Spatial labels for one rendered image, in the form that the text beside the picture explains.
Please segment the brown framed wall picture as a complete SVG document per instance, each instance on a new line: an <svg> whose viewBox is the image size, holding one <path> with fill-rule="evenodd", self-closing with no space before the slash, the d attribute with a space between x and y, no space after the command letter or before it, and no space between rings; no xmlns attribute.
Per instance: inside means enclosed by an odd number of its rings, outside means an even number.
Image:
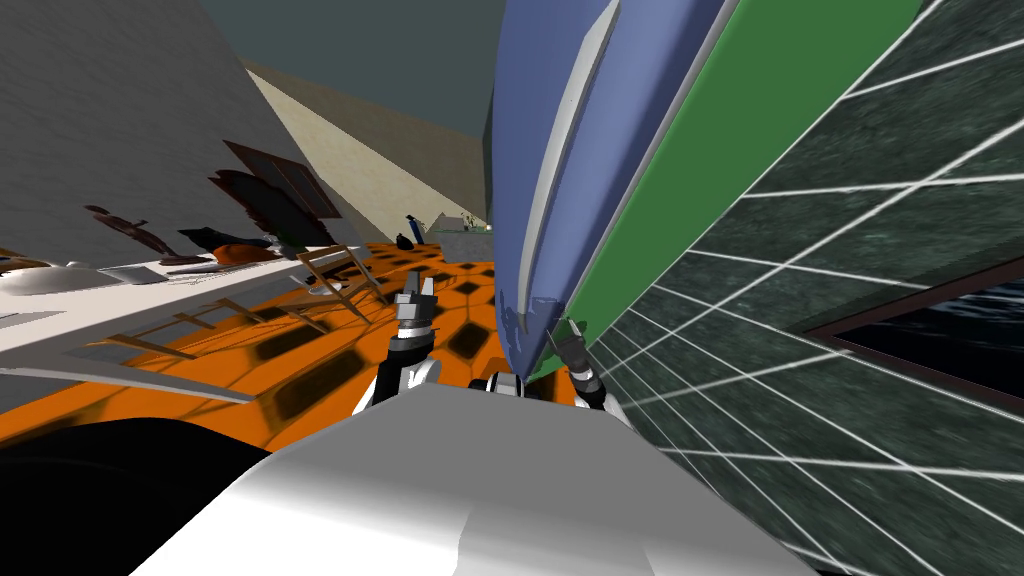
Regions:
<svg viewBox="0 0 1024 576"><path fill-rule="evenodd" d="M309 167L251 147L224 140L225 146L254 176L283 190L318 219L339 219L339 209Z"/></svg>

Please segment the blue appliance door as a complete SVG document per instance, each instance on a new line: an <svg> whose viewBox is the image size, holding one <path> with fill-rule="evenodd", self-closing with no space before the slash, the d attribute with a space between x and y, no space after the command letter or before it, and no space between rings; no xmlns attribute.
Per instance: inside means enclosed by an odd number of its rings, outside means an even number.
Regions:
<svg viewBox="0 0 1024 576"><path fill-rule="evenodd" d="M497 50L490 175L497 322L528 380L739 0L620 0L620 13L541 234L528 330L517 279L538 172L580 41L607 0L507 0Z"/></svg>

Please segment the dark framed window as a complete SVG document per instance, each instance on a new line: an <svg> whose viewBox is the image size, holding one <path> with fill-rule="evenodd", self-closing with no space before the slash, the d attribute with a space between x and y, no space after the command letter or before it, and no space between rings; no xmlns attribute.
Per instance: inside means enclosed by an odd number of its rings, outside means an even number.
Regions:
<svg viewBox="0 0 1024 576"><path fill-rule="evenodd" d="M1024 417L1024 256L807 333Z"/></svg>

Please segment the wooden chair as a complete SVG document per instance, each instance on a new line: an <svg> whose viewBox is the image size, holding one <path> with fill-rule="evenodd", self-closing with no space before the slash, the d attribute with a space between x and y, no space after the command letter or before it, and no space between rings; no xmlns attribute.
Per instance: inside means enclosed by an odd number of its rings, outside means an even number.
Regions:
<svg viewBox="0 0 1024 576"><path fill-rule="evenodd" d="M327 333L328 330L306 315L315 308L343 306L367 325L372 322L356 306L355 296L365 291L382 305L386 299L377 279L346 245L334 245L300 253L297 259L314 279L314 285L280 306L289 316Z"/></svg>
<svg viewBox="0 0 1024 576"><path fill-rule="evenodd" d="M87 344L87 347L102 346L102 345L118 345L118 346L123 346L123 347L130 348L130 349L138 349L138 351L142 351L142 352L146 352L146 353L153 353L153 354L162 355L162 356L169 356L169 357L174 357L174 358L183 359L183 360L195 360L196 359L195 355L187 354L187 353L179 351L179 349L168 348L166 346L162 346L162 345L159 345L159 344L156 344L156 343L143 340L142 336L147 336L147 335L150 335L152 333L161 331L163 329L166 329L166 328L169 328L171 326L174 326L176 324L181 324L181 323L187 323L187 324L190 324L193 326L197 326L199 328L204 328L204 329L207 329L207 330L216 330L216 327L214 325L206 322L205 320L202 320L201 317L203 317L206 314L210 314L210 313L213 313L213 312L221 310L221 308L231 310L237 315L241 315L241 316L243 316L243 317L245 317L245 318L247 318L247 319L249 319L249 320L251 320L251 321L253 321L255 323L266 323L266 320L262 316L260 316L257 313L255 313L254 311L249 310L249 308L245 308L245 307L243 307L242 305L240 305L239 303L234 302L231 299L221 298L221 299L218 299L218 300L214 301L213 303L208 303L208 304L202 305L199 308L199 311L197 311L195 313L183 313L183 312L182 313L175 313L175 314L173 314L171 316L171 318L172 318L171 321L165 322L165 323L157 325L155 327L152 327L148 330L145 330L143 332L138 332L138 333L132 334L132 335L116 334L116 335L110 336L108 338L101 339L99 341L89 343L89 344Z"/></svg>

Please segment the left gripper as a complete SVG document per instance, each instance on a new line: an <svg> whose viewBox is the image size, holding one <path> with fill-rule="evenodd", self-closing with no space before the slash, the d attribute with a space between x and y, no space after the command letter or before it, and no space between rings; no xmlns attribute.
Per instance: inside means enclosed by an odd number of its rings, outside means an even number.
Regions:
<svg viewBox="0 0 1024 576"><path fill-rule="evenodd" d="M435 315L437 297L433 277L425 277L419 293L419 272L407 274L403 293L395 296L395 317L406 323L430 324Z"/></svg>

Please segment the green appliance body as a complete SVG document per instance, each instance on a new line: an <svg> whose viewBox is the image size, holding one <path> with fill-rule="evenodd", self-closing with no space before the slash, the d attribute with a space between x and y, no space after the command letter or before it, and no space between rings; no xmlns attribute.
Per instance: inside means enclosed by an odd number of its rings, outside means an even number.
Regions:
<svg viewBox="0 0 1024 576"><path fill-rule="evenodd" d="M874 63L923 0L739 0L564 312L597 339ZM550 343L531 378L560 362Z"/></svg>

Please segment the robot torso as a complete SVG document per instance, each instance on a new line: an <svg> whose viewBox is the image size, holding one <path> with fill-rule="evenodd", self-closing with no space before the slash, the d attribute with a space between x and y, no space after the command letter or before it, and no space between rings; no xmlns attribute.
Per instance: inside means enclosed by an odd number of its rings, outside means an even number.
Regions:
<svg viewBox="0 0 1024 576"><path fill-rule="evenodd" d="M131 576L817 576L609 413L423 384L273 452Z"/></svg>

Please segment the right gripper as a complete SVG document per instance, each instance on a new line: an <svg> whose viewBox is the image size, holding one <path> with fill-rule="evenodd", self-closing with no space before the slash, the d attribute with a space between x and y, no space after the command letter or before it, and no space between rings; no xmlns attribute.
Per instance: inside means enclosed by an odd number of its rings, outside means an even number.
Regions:
<svg viewBox="0 0 1024 576"><path fill-rule="evenodd" d="M554 355L565 366L589 366L590 359L584 330L571 318L560 318L547 331L549 343Z"/></svg>

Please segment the white table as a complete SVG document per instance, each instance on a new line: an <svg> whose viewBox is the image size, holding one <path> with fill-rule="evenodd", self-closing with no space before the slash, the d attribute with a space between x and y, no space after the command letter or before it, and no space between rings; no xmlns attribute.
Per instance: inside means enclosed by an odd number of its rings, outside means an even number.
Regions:
<svg viewBox="0 0 1024 576"><path fill-rule="evenodd" d="M297 241L297 247L336 244L319 220L278 188L238 170L218 170L216 174L209 179L238 202L264 232L284 232L284 239ZM65 353L109 340L193 358L176 349L139 343L123 332L292 275L298 278L310 273L301 260L276 259L207 274L205 279L202 274L185 275L184 279L143 285L119 283L61 293L4 296L0 298L0 312L15 315L0 320L0 374L104 382L233 403L251 402L253 396L237 390Z"/></svg>

